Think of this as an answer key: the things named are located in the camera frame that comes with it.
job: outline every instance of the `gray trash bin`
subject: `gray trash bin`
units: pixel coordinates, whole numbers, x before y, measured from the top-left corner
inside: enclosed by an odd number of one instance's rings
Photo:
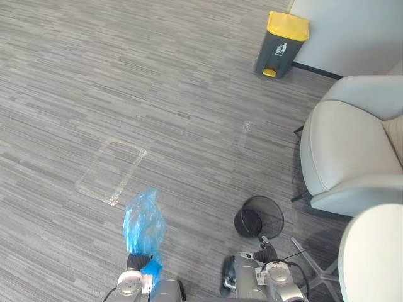
[[[304,41],[309,39],[308,25],[309,20],[270,11],[255,72],[277,79],[283,77]]]

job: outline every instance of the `chair base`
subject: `chair base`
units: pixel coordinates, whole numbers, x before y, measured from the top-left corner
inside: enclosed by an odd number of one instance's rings
[[[297,249],[300,252],[304,251],[304,248],[300,245],[300,243],[295,239],[294,237],[291,238],[291,241],[295,244]],[[316,261],[305,251],[302,253],[302,255],[305,257],[307,262],[312,266],[316,273],[316,277],[309,281],[309,288],[315,288],[320,284],[325,284],[327,289],[330,292],[330,295],[332,296],[333,300],[335,302],[341,302],[336,290],[333,287],[332,282],[339,282],[339,278],[335,275],[333,275],[334,271],[338,268],[338,259],[336,259],[327,269],[323,270],[321,267],[316,263]]]
[[[304,195],[307,194],[307,193],[308,193],[308,190],[305,190],[305,191],[302,192],[301,194],[299,194],[299,195],[293,197],[293,198],[291,199],[291,202],[293,203],[293,202],[295,202],[295,201],[298,201],[298,200],[304,198]]]
[[[302,125],[300,128],[298,128],[294,131],[294,134],[297,134],[298,132],[302,131],[303,128],[304,128],[304,126]]]

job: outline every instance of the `black wire basket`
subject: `black wire basket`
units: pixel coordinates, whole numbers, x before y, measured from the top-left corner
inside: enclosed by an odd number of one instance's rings
[[[277,237],[284,227],[284,214],[278,204],[266,196],[245,201],[234,218],[235,229],[243,237]]]

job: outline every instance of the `baseboard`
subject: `baseboard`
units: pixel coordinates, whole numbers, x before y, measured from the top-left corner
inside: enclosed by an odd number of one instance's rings
[[[326,70],[318,69],[318,68],[315,68],[315,67],[311,67],[311,66],[308,66],[308,65],[301,64],[301,63],[292,62],[291,65],[294,66],[294,67],[297,67],[297,68],[301,68],[303,70],[307,70],[307,71],[314,72],[316,74],[320,74],[320,75],[325,76],[325,77],[331,77],[332,79],[340,80],[342,78],[341,75],[333,74],[333,73],[328,72]]]

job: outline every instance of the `chair cushion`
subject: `chair cushion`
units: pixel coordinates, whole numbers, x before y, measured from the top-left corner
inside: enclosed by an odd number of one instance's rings
[[[403,115],[384,121],[382,125],[403,166]]]
[[[301,138],[304,181],[312,195],[358,176],[403,173],[382,121],[340,101],[320,102]]]

